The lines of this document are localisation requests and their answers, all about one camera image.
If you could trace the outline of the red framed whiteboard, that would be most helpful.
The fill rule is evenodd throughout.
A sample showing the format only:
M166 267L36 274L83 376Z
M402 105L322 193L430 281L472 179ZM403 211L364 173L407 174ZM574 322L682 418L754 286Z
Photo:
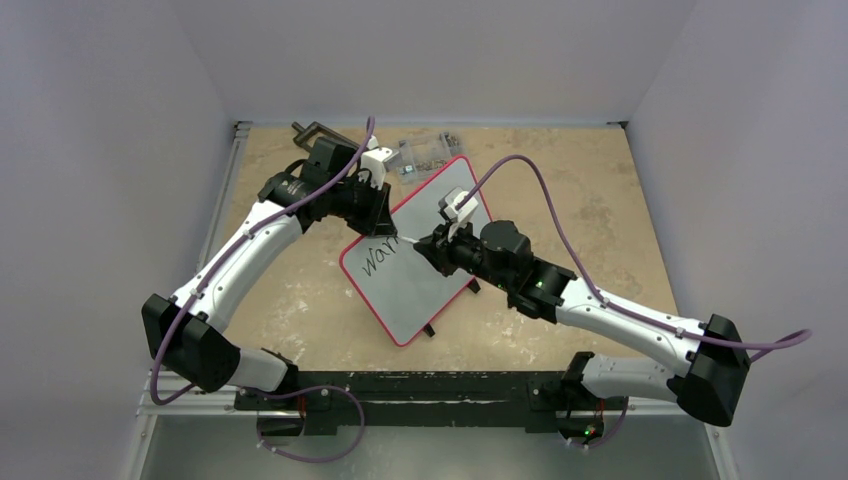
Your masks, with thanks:
M470 160L458 156L391 208L401 236L420 239L443 223L438 202L455 187L477 182ZM403 347L425 331L473 276L444 277L412 248L393 237L359 237L339 257L342 271L392 342Z

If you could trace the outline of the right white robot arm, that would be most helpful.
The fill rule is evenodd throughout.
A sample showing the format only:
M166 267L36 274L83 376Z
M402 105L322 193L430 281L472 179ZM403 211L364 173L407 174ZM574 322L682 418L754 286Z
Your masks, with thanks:
M593 354L564 376L561 392L576 407L596 398L642 397L677 404L704 423L729 426L751 367L729 319L677 317L626 301L601 298L573 271L536 256L511 221L475 234L471 225L437 226L413 244L443 276L461 269L502 290L522 315L587 330L641 353L639 359Z

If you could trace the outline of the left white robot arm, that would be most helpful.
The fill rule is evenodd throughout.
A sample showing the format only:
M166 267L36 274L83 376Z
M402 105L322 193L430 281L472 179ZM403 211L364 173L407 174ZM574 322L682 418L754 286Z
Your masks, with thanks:
M247 217L191 280L141 309L153 370L167 368L192 387L259 390L272 408L292 405L298 368L279 353L241 348L224 335L246 294L270 264L315 223L336 217L366 237L393 237L388 163L398 152L370 137L357 149L326 137L305 159L270 177Z

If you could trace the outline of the clear plastic parts box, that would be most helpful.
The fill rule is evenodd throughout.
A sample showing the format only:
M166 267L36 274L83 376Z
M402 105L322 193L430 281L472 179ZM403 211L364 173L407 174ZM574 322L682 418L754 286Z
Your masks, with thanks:
M450 131L401 139L398 150L392 165L402 184L419 184L466 152L462 138Z

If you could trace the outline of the black metal clamp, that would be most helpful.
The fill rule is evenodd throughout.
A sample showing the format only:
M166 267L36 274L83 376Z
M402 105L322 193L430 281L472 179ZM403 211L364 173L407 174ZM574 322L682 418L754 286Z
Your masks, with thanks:
M349 144L347 137L317 121L313 121L307 126L293 122L291 128L295 132L292 138L293 143L305 151L311 151L318 138L327 138L343 145Z

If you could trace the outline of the aluminium frame rail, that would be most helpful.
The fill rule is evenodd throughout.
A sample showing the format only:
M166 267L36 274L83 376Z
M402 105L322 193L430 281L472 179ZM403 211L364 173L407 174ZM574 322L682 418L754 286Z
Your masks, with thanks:
M250 121L238 121L234 125L234 136L227 157L224 177L215 201L210 226L196 265L197 273L211 261L213 252L224 243L224 223L228 215L233 189L237 183L238 172L247 145L247 139L253 126L254 123ZM145 394L141 403L151 402L153 405L156 405L156 402L153 400L153 394L160 396L162 405L170 404L185 394L189 396L205 395L202 389L191 382L185 386L176 387L181 381L182 378L178 377L168 367L161 366L159 370L151 369L149 379L145 384Z

